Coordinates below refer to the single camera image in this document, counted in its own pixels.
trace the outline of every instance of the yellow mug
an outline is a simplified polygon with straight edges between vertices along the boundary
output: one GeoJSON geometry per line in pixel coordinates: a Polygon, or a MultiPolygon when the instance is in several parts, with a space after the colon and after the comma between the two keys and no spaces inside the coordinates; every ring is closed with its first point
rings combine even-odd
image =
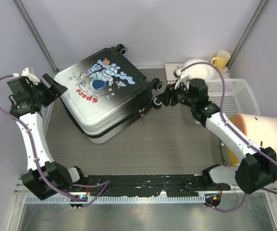
{"type": "Polygon", "coordinates": [[[219,51],[217,52],[216,57],[211,59],[211,63],[217,68],[223,69],[227,65],[230,57],[231,57],[230,53],[226,51],[219,51]]]}

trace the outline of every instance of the white plate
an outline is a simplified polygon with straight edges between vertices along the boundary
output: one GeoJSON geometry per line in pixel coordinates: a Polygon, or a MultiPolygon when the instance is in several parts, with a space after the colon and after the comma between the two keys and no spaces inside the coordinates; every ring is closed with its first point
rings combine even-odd
{"type": "MultiPolygon", "coordinates": [[[[185,64],[183,65],[183,68],[190,64],[198,63],[198,62],[209,63],[207,60],[204,60],[204,59],[190,59],[185,62],[185,64]]],[[[197,64],[195,66],[192,66],[186,69],[185,71],[189,74],[190,79],[201,78],[204,80],[210,80],[216,77],[216,70],[207,64],[197,64]]]]}

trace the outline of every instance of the black suitcase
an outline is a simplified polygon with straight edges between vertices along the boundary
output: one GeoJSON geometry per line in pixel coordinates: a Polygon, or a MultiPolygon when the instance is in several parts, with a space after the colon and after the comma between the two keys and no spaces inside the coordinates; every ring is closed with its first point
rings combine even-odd
{"type": "Polygon", "coordinates": [[[105,48],[59,72],[68,88],[61,100],[76,126],[94,143],[103,143],[144,116],[152,107],[152,89],[164,83],[146,77],[127,60],[119,44],[105,48]]]}

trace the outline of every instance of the white basket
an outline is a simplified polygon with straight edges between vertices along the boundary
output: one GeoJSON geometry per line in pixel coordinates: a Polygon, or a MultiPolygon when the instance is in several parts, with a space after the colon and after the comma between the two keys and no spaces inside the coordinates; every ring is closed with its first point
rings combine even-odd
{"type": "MultiPolygon", "coordinates": [[[[220,107],[223,84],[221,79],[206,81],[210,101],[220,107]]],[[[260,116],[259,106],[247,81],[225,79],[223,111],[229,118],[235,113],[260,116]]]]}

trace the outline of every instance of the mug handle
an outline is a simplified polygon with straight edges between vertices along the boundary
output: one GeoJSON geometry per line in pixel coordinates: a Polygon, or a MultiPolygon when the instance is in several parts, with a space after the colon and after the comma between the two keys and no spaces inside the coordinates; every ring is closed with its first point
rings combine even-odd
{"type": "Polygon", "coordinates": [[[218,57],[214,57],[213,59],[211,59],[211,63],[212,63],[213,65],[215,65],[215,64],[214,64],[214,61],[215,61],[215,60],[218,60],[218,59],[219,59],[218,57]]]}

